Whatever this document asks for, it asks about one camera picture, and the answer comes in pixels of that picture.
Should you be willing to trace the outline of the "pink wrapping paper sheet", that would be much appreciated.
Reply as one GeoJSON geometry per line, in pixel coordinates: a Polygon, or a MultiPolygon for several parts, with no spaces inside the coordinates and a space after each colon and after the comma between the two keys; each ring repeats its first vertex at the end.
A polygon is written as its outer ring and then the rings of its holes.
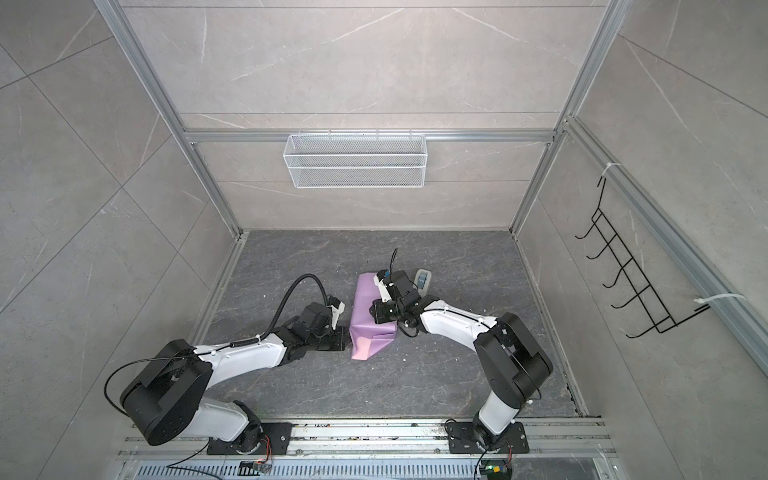
{"type": "Polygon", "coordinates": [[[374,273],[363,273],[357,280],[349,326],[352,360],[368,360],[396,338],[397,325],[394,322],[377,324],[370,313],[374,301],[381,299],[374,280],[374,273]]]}

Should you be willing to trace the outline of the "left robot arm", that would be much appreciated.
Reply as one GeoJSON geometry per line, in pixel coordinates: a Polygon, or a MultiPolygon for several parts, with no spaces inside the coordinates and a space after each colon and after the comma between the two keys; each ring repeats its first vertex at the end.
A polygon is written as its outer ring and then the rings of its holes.
{"type": "Polygon", "coordinates": [[[345,305],[333,297],[311,303],[265,337],[229,344],[192,346],[173,340],[125,387],[119,405],[152,446],[177,437],[207,437],[215,448],[250,454],[266,442],[258,416],[242,401],[206,396],[213,386],[246,373],[277,368],[309,351],[343,351],[349,331],[338,324],[345,305]]]}

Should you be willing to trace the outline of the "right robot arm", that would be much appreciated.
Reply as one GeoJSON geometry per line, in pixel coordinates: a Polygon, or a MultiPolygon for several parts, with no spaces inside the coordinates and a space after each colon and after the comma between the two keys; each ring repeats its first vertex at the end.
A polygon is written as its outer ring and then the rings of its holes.
{"type": "Polygon", "coordinates": [[[423,296],[407,274],[381,270],[374,276],[380,298],[370,307],[377,323],[446,337],[477,355],[491,393],[470,422],[448,422],[454,453],[526,453],[518,413],[553,373],[551,359],[515,314],[483,316],[461,310],[434,296],[423,296]]]}

